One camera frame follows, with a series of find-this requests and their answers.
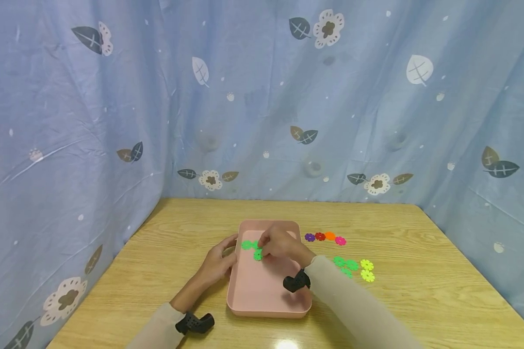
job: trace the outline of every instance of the blue curtain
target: blue curtain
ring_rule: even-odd
[[[161,196],[416,204],[524,317],[524,0],[0,2],[0,349]]]

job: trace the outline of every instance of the right hand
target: right hand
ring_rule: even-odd
[[[301,268],[307,267],[316,256],[307,246],[276,224],[262,233],[258,247],[262,248],[263,256],[270,254],[274,257],[287,257],[297,262]]]

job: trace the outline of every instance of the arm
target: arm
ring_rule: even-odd
[[[361,348],[422,348],[383,304],[324,256],[314,257],[305,273],[311,280],[311,291],[329,306]]]
[[[421,349],[401,322],[372,294],[343,275],[324,256],[316,256],[284,229],[270,227],[258,241],[262,255],[288,257],[311,280],[311,291],[328,305],[365,349]]]
[[[224,257],[224,250],[235,246],[237,235],[229,236],[208,252],[202,266],[192,279],[168,303],[161,305],[149,322],[134,337],[126,349],[174,349],[180,344],[182,335],[175,325],[184,319],[198,298],[211,285],[221,279],[237,261],[235,253]]]

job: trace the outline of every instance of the hand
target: hand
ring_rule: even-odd
[[[175,310],[181,313],[188,312],[208,287],[230,271],[237,262],[237,254],[232,252],[224,257],[224,251],[236,244],[237,234],[225,238],[210,249],[200,269],[171,300],[170,304]]]
[[[210,287],[223,278],[230,268],[237,262],[235,251],[228,256],[224,256],[224,251],[229,247],[237,245],[237,234],[233,234],[223,239],[220,243],[213,246],[206,255],[202,266],[196,272],[195,278],[198,278],[204,285]]]
[[[270,254],[274,257],[287,257],[297,262],[301,268],[306,268],[316,256],[307,246],[276,224],[262,233],[258,247],[262,247],[263,256]]]

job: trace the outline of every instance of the wood grain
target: wood grain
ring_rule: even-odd
[[[207,199],[161,200],[49,348],[123,348],[207,250],[246,219],[293,220],[302,234],[346,238],[345,246],[305,243],[331,258],[372,261],[376,281],[357,275],[354,282],[425,348],[524,349],[522,318],[416,206]],[[236,317],[226,307],[226,290],[221,282],[204,295],[196,314],[212,313],[215,327],[205,337],[188,335],[182,348],[351,348],[346,330],[317,299],[301,320]]]

